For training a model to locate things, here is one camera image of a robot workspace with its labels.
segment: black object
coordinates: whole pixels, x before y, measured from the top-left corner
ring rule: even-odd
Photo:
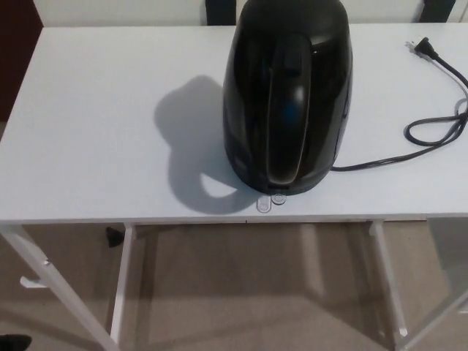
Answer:
[[[205,0],[209,26],[234,26],[236,0]]]
[[[250,0],[224,80],[224,145],[238,177],[292,195],[331,169],[347,123],[352,51],[338,0]]]
[[[0,351],[25,351],[32,339],[27,335],[0,335]]]
[[[432,47],[427,37],[422,39],[417,45],[414,45],[414,43],[412,43],[412,46],[413,46],[412,49],[414,50],[416,54],[423,56],[425,59],[429,59],[429,60],[437,62],[438,65],[441,66],[441,68],[449,71],[452,75],[457,77],[463,83],[464,86],[468,88],[468,80],[459,71],[454,69],[451,65],[449,65],[447,62],[445,62],[439,57],[439,54],[434,50],[434,48]],[[420,126],[423,124],[431,124],[431,123],[450,123],[450,122],[453,122],[453,124],[448,130],[448,132],[445,134],[444,137],[436,141],[424,141],[421,139],[417,139],[411,134],[411,129],[416,126]],[[441,148],[457,140],[460,137],[461,133],[463,133],[465,127],[467,126],[467,122],[468,122],[468,106],[463,113],[458,113],[454,116],[425,118],[425,119],[420,119],[418,121],[414,121],[411,124],[407,125],[407,127],[404,129],[403,135],[411,143],[418,145],[418,146],[425,146],[426,147],[425,149],[416,151],[407,155],[390,157],[388,159],[379,159],[377,161],[361,163],[359,165],[353,165],[353,166],[347,166],[347,167],[333,167],[332,170],[335,170],[338,172],[347,172],[351,170],[365,170],[368,168],[393,165],[395,163],[400,163],[403,161],[407,161],[409,159],[415,159],[416,157],[427,154],[431,151],[434,151],[438,148]]]
[[[425,0],[420,23],[445,23],[455,6],[456,0]]]
[[[120,230],[114,229],[112,227],[105,228],[105,237],[109,243],[109,247],[117,247],[124,242],[125,234]]]

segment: white wall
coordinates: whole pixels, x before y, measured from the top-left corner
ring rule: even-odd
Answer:
[[[351,23],[410,22],[423,0],[341,0]],[[45,26],[198,26],[206,23],[204,0],[34,0]],[[468,0],[457,0],[458,22]],[[246,0],[238,0],[238,13]]]
[[[34,3],[47,27],[206,24],[204,0],[34,0]]]
[[[461,19],[461,21],[468,23],[468,4],[463,11],[463,18]]]
[[[238,0],[238,16],[247,0]],[[419,17],[423,0],[341,0],[351,23],[408,23]],[[468,0],[457,0],[449,22],[459,22]]]

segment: kettle handle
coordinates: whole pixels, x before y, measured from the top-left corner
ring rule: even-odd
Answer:
[[[309,122],[311,51],[310,40],[300,34],[276,43],[266,121],[266,175],[273,188],[291,184],[301,164]]]

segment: kettle base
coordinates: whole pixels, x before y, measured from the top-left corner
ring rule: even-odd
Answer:
[[[265,195],[281,194],[281,195],[289,196],[289,195],[297,195],[303,192],[307,192],[310,189],[314,188],[319,182],[321,182],[321,180],[324,179],[324,177],[331,170],[331,166],[330,166],[329,168],[326,168],[323,171],[316,173],[313,176],[303,178],[301,179],[301,181],[295,182],[291,184],[290,186],[284,186],[284,187],[282,186],[280,188],[280,187],[269,186],[266,180],[259,179],[258,176],[249,175],[247,172],[243,171],[241,168],[236,167],[235,166],[236,163],[234,162],[233,159],[229,157],[229,154],[228,154],[228,159],[230,161],[231,167],[234,170],[234,173],[239,177],[239,179],[243,183],[245,183],[247,186]]]

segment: kettle lid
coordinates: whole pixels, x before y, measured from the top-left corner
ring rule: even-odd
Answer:
[[[348,31],[348,18],[339,0],[248,0],[239,23],[272,36],[297,33],[324,42]]]

